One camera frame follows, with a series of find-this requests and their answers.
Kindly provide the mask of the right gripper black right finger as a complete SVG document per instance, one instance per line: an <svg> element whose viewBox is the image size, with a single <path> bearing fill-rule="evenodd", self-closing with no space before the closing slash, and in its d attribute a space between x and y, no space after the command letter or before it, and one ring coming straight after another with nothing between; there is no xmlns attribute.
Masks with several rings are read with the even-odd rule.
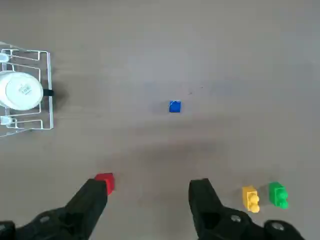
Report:
<svg viewBox="0 0 320 240"><path fill-rule="evenodd" d="M199 240L303 240L283 220L255 224L243 211L224 206L207 178L191 180L188 202Z"/></svg>

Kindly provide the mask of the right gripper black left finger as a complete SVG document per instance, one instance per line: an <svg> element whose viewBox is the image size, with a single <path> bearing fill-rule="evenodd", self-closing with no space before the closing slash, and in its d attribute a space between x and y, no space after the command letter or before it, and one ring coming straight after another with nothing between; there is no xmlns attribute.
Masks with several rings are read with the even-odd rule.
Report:
<svg viewBox="0 0 320 240"><path fill-rule="evenodd" d="M24 226L0 222L2 240L88 240L108 202L105 181L88 179L63 207L44 211Z"/></svg>

